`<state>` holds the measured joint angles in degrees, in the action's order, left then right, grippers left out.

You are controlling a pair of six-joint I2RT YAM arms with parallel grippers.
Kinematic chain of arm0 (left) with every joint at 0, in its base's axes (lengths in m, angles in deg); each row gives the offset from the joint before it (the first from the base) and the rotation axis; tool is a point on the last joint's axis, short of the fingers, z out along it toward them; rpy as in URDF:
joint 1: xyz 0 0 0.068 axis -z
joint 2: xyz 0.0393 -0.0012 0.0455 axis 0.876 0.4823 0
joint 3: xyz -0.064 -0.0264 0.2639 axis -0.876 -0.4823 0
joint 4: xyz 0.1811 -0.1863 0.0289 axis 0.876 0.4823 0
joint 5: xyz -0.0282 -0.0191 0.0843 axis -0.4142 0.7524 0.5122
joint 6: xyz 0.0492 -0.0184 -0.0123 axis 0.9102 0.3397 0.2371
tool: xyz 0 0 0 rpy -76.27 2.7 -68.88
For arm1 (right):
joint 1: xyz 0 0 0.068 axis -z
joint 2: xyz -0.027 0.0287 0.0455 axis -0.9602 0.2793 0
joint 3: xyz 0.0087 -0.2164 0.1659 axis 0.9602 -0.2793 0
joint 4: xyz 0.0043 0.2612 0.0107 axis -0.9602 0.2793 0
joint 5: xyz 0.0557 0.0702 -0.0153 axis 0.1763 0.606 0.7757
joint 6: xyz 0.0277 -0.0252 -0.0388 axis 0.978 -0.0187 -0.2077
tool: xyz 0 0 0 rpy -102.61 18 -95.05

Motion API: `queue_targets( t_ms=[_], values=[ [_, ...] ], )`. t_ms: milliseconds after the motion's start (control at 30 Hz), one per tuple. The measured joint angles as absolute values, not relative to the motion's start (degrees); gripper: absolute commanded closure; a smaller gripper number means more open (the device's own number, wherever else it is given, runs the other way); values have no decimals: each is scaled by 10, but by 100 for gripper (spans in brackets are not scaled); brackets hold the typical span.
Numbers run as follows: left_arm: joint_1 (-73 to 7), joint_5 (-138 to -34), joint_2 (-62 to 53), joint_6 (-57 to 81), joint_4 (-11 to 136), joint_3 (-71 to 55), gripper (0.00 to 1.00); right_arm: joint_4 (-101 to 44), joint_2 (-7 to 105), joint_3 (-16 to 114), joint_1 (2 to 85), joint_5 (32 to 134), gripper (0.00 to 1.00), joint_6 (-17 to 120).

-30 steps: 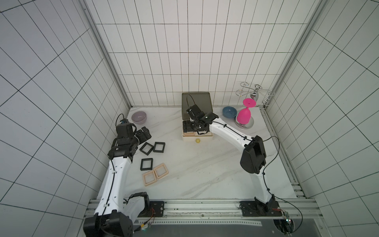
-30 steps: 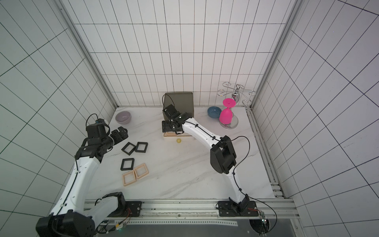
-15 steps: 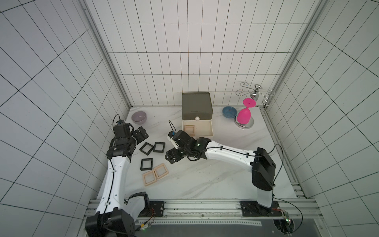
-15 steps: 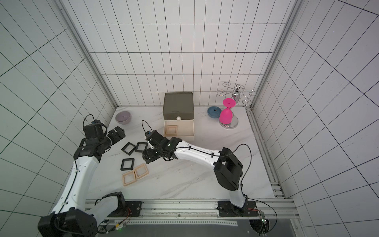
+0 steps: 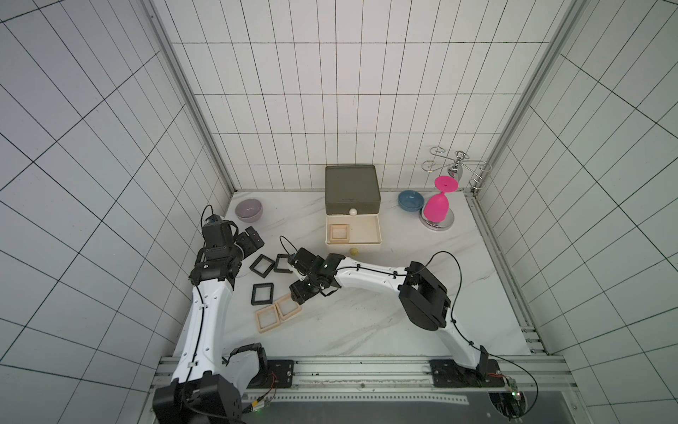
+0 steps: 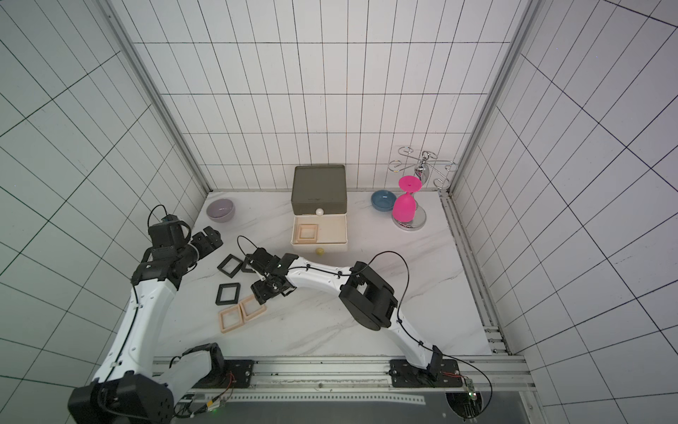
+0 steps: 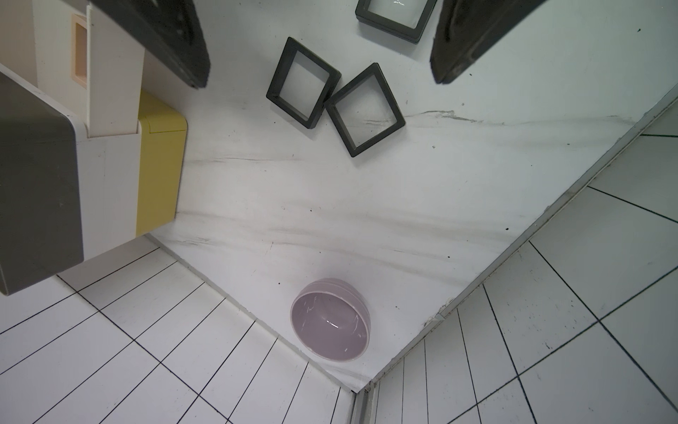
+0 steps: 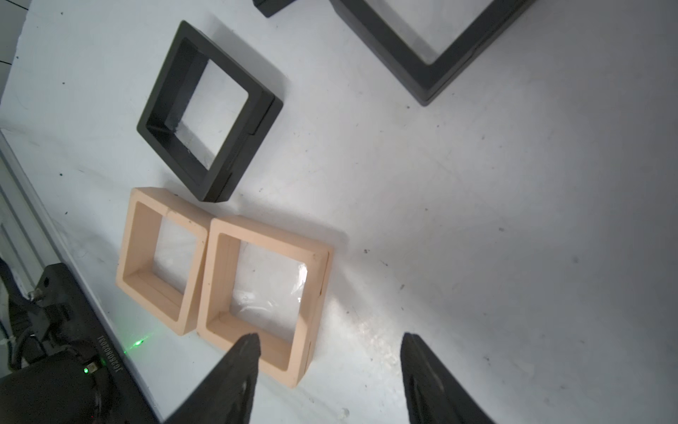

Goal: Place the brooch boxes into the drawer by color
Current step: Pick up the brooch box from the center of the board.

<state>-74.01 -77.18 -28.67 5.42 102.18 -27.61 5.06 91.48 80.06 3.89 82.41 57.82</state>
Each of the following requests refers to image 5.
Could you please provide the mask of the olive three-drawer cabinet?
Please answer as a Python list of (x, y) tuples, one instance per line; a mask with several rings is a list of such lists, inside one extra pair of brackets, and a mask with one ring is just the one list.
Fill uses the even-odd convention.
[[(381, 249), (381, 192), (372, 164), (329, 165), (325, 170), (326, 245), (334, 253), (359, 254)], [(328, 244), (330, 224), (349, 224), (351, 240)]]

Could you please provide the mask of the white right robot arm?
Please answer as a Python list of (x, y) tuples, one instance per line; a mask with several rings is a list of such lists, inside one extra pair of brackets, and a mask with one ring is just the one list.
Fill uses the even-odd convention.
[(299, 305), (318, 294), (328, 297), (344, 288), (394, 295), (411, 323), (438, 334), (457, 367), (477, 375), (487, 372), (487, 349), (462, 333), (455, 300), (427, 265), (413, 261), (404, 268), (383, 267), (342, 254), (323, 258), (304, 248), (293, 254), (288, 264), (298, 277), (290, 291)]

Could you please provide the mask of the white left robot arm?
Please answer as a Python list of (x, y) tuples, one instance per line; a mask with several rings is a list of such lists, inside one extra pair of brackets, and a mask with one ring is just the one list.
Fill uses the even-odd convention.
[(202, 226), (204, 245), (189, 280), (192, 308), (185, 344), (171, 381), (152, 401), (160, 423), (240, 423), (242, 397), (270, 380), (261, 344), (246, 344), (224, 355), (224, 323), (243, 260), (264, 245), (252, 227), (240, 231), (216, 215)]

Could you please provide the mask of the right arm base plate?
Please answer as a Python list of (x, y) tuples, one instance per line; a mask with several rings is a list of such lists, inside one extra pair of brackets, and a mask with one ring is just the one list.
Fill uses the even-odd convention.
[(453, 360), (430, 360), (428, 364), (435, 388), (480, 389), (503, 388), (506, 385), (499, 376), (496, 360), (481, 360), (475, 369), (462, 367)]

